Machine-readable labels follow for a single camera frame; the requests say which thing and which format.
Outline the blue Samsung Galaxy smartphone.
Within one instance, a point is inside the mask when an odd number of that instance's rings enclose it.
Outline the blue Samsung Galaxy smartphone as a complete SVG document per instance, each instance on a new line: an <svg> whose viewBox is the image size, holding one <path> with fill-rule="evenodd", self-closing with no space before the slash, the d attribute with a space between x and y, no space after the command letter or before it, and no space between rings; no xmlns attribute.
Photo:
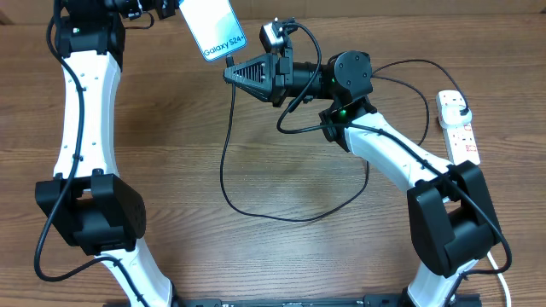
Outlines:
<svg viewBox="0 0 546 307"><path fill-rule="evenodd" d="M206 61L246 47L246 35L229 0L180 0L178 7Z"/></svg>

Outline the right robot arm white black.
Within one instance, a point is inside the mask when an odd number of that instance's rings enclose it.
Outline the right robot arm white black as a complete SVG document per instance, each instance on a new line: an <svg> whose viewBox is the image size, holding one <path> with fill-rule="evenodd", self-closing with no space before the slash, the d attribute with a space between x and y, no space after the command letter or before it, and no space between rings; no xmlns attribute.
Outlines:
<svg viewBox="0 0 546 307"><path fill-rule="evenodd" d="M401 292L368 294L367 306L478 306L478 295L461 295L462 281L495 245L505 245L481 169L437 157L389 125L369 101L369 56L346 51L329 63L297 63L289 48L241 64L229 62L224 80L275 106L303 96L329 100L319 128L331 142L376 167L405 193L410 236L421 263Z"/></svg>

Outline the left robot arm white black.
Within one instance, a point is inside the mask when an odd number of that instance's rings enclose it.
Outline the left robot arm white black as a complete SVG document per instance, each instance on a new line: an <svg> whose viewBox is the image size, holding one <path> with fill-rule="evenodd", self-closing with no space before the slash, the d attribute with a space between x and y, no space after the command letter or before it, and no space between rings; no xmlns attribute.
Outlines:
<svg viewBox="0 0 546 307"><path fill-rule="evenodd" d="M130 306L179 306L173 282L144 239L142 196L119 176L114 152L114 101L123 70L124 19L174 15L176 2L57 1L46 30L50 53L61 63L65 111L53 176L38 182L35 200L69 246L90 264L102 264Z"/></svg>

